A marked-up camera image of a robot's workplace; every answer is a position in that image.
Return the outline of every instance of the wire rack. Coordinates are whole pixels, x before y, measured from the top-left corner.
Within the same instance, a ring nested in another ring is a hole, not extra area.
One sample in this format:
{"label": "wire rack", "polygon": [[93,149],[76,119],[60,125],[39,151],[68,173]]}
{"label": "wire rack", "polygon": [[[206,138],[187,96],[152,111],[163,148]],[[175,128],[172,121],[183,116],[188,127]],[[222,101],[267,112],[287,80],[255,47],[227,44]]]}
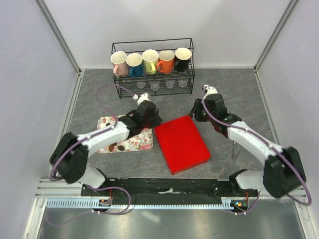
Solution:
{"label": "wire rack", "polygon": [[[194,68],[194,45],[192,38],[165,39],[152,41],[129,41],[115,42],[112,44],[112,54],[116,51],[124,51],[126,54],[143,53],[147,49],[175,51],[180,47],[186,47],[192,52],[192,57],[185,72],[173,70],[169,74],[156,72],[149,74],[144,72],[141,77],[113,76],[115,84],[119,84],[135,94],[148,92],[151,96],[192,94],[195,68]],[[129,93],[117,87],[120,98],[131,97]]]}

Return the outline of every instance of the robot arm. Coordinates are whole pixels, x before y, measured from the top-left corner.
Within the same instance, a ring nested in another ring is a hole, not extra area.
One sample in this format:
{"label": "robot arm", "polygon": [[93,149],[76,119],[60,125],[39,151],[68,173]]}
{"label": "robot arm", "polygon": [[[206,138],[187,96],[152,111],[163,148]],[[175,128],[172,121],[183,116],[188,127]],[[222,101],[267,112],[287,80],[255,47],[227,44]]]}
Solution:
{"label": "robot arm", "polygon": [[228,113],[222,95],[214,87],[207,85],[204,87],[206,89],[203,97],[205,105],[218,121],[207,114],[201,99],[195,100],[189,116],[198,122],[210,122],[217,132],[242,145],[264,166],[263,171],[241,170],[235,173],[236,183],[241,189],[267,190],[273,197],[280,198],[301,185],[293,171],[269,148],[269,145],[282,153],[306,181],[301,159],[296,149],[293,147],[282,148],[254,132],[237,115]]}
{"label": "robot arm", "polygon": [[120,117],[116,125],[78,136],[71,132],[63,135],[50,158],[50,163],[55,165],[67,149],[78,144],[57,166],[57,171],[67,183],[81,182],[99,188],[106,177],[97,168],[87,165],[88,158],[103,147],[138,135],[144,128],[154,128],[161,124],[159,111],[149,100],[148,93],[142,94],[137,103],[138,108]]}

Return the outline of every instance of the mug handle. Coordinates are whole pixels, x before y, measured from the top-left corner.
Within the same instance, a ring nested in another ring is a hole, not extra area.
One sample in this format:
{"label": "mug handle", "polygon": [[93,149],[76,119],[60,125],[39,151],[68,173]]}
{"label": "mug handle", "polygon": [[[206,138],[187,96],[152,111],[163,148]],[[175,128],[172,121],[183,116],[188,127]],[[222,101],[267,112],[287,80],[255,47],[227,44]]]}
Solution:
{"label": "mug handle", "polygon": [[115,65],[115,67],[113,68],[113,74],[116,75],[116,76],[119,76],[120,74],[117,73],[117,69],[118,69],[118,65]]}
{"label": "mug handle", "polygon": [[174,63],[174,70],[177,70],[177,66],[179,64],[180,60],[178,58],[175,59],[175,63]]}
{"label": "mug handle", "polygon": [[129,71],[130,77],[134,77],[134,68],[131,68]]}
{"label": "mug handle", "polygon": [[152,67],[152,74],[155,74],[156,73],[155,64],[151,63],[151,67]]}
{"label": "mug handle", "polygon": [[163,64],[163,62],[162,62],[162,61],[159,61],[159,62],[156,64],[156,69],[157,69],[158,71],[160,71],[160,72],[163,72],[162,69],[159,69],[159,67],[160,67],[161,64]]}

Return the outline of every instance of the red lid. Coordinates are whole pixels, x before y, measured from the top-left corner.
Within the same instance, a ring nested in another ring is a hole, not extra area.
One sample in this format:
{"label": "red lid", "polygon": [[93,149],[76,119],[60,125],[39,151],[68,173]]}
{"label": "red lid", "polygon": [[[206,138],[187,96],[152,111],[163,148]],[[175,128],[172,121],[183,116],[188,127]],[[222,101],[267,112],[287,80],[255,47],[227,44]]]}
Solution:
{"label": "red lid", "polygon": [[173,175],[210,159],[208,148],[189,116],[157,126],[155,135]]}

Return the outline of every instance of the yellow mug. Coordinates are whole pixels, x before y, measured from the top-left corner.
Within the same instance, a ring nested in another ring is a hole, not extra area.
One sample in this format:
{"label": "yellow mug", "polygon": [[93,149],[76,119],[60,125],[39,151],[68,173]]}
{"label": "yellow mug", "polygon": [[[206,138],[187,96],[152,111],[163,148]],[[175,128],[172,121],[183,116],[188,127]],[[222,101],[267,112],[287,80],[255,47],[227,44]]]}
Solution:
{"label": "yellow mug", "polygon": [[150,74],[156,73],[156,64],[159,61],[159,54],[155,50],[146,50],[142,54],[145,71]]}

